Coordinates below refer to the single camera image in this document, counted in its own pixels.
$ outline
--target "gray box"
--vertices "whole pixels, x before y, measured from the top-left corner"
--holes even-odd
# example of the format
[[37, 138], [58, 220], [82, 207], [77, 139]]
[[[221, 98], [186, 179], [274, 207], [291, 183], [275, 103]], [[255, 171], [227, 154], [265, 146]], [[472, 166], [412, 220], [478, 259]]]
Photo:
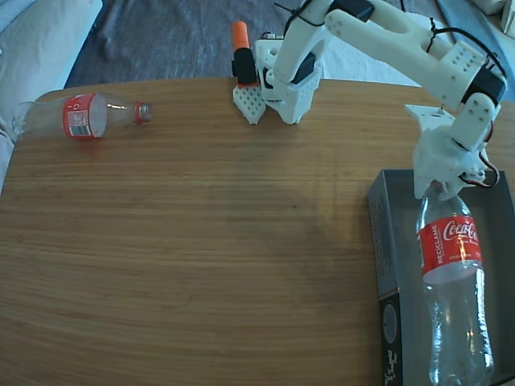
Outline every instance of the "gray box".
[[[423, 297], [412, 170], [383, 170], [369, 190], [381, 310], [384, 385], [430, 385], [431, 320]], [[515, 376], [515, 213], [505, 173], [491, 189], [463, 189], [484, 257], [492, 384]]]

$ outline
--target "white robotic arm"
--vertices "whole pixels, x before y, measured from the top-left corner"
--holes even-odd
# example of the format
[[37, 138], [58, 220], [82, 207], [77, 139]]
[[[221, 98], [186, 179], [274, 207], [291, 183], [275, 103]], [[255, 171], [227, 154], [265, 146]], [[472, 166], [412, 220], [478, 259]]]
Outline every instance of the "white robotic arm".
[[505, 78], [484, 66], [486, 55], [463, 42], [447, 43], [382, 0], [306, 0], [289, 20], [284, 39], [258, 40], [264, 104], [286, 123], [298, 123], [311, 107], [319, 60], [332, 36], [396, 68], [450, 109], [461, 109], [453, 117], [441, 108], [406, 106], [421, 130], [414, 152], [417, 198], [433, 180], [446, 183], [449, 195], [484, 186], [484, 171], [491, 166], [484, 148], [501, 109]]

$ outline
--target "standing bottle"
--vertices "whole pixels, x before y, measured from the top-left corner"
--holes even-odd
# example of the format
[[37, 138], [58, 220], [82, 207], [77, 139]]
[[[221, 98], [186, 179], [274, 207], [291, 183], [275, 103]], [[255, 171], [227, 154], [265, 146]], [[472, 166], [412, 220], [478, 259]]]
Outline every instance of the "standing bottle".
[[435, 386], [484, 386], [493, 373], [493, 357], [476, 225], [458, 195], [440, 201], [444, 189], [442, 183], [430, 185], [417, 223], [431, 314], [429, 377]]
[[106, 129], [136, 123], [151, 118], [150, 105], [130, 103], [100, 92], [66, 96], [52, 102], [25, 102], [18, 106], [11, 125], [11, 137], [63, 137], [75, 139], [100, 138]]

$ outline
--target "wooden table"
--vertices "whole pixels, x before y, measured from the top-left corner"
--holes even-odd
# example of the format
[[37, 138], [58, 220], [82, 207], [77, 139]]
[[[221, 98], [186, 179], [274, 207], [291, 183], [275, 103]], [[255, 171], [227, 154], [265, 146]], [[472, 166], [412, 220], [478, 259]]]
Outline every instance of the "wooden table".
[[[417, 88], [324, 81], [250, 126], [233, 80], [103, 90], [143, 129], [20, 142], [0, 201], [0, 384], [380, 385], [365, 194], [410, 167]], [[488, 147], [515, 187], [515, 106]]]

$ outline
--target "red wire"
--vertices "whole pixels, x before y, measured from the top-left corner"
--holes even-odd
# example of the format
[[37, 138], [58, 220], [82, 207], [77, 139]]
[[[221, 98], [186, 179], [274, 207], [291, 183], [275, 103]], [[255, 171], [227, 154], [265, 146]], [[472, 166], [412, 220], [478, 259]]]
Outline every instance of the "red wire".
[[[486, 138], [484, 139], [484, 141], [486, 143], [488, 143], [488, 141], [490, 141], [490, 139], [492, 138], [493, 130], [494, 130], [494, 125], [493, 125], [493, 121], [492, 121], [492, 122], [490, 122], [490, 130], [488, 131], [488, 134], [486, 135]], [[497, 185], [497, 183], [499, 182], [499, 178], [500, 178], [499, 170], [489, 160], [487, 160], [485, 156], [483, 156], [482, 152], [480, 152], [480, 160], [484, 165], [486, 165], [486, 167], [488, 167], [489, 169], [492, 169], [493, 172], [496, 174], [496, 179], [495, 179], [494, 183], [491, 185], [488, 185], [486, 183], [481, 183], [479, 181], [474, 181], [471, 179], [464, 179], [463, 177], [460, 177], [461, 180], [469, 185], [476, 185], [477, 187], [495, 187]]]

